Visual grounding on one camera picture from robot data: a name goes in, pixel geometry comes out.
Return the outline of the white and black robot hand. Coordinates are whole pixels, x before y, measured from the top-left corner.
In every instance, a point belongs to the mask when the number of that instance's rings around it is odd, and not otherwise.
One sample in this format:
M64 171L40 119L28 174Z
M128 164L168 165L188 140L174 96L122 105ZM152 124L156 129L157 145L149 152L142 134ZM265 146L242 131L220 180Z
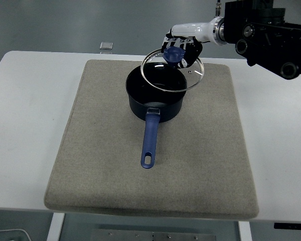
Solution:
M226 44L223 17L215 17L207 23L174 25L164 37L161 53L174 67L189 68L199 57L204 43Z

